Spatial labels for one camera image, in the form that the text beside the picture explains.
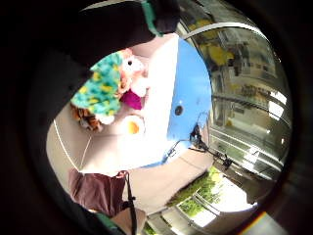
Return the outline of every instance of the green foliage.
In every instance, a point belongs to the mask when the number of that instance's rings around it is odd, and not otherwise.
[[[144,230],[149,235],[156,235],[156,232],[153,230],[153,228],[149,225],[148,222],[145,223]]]
[[[167,206],[172,207],[175,206],[186,199],[193,196],[194,193],[200,189],[208,178],[208,172],[206,171],[203,175],[195,179],[193,182],[188,184],[186,187],[180,189],[168,202]]]
[[[187,199],[184,203],[179,205],[179,208],[190,217],[195,216],[203,210],[203,207],[192,199]]]
[[[219,193],[212,193],[212,189],[220,180],[220,177],[216,177],[216,175],[219,175],[219,171],[215,167],[212,167],[209,172],[206,171],[189,185],[179,190],[166,205],[172,207],[186,200],[180,205],[180,208],[188,215],[195,215],[201,210],[201,206],[189,198],[191,198],[196,192],[209,203],[218,203]]]

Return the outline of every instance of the pink plush toy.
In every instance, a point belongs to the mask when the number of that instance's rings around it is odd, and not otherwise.
[[[144,76],[145,66],[132,54],[130,49],[123,50],[123,63],[121,67],[120,101],[135,110],[141,110],[141,98],[150,87],[149,80]]]

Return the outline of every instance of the pavement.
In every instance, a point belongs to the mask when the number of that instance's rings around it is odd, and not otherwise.
[[[47,136],[47,154],[61,185],[68,192],[67,175],[72,164],[53,125]],[[168,164],[129,170],[132,194],[136,197],[135,206],[147,214],[165,209],[166,202],[180,188],[200,176],[212,163],[212,156],[188,150]],[[126,187],[123,198],[127,199]]]

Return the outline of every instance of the green plush toy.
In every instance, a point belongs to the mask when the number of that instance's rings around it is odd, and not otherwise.
[[[91,68],[93,75],[72,97],[71,102],[78,108],[87,109],[104,123],[114,121],[120,109],[117,91],[120,85],[122,52],[115,52]]]

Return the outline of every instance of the maroon shirt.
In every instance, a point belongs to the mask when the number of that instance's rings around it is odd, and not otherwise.
[[[108,177],[99,173],[69,171],[71,198],[87,210],[102,212],[113,217],[122,211],[124,178]]]

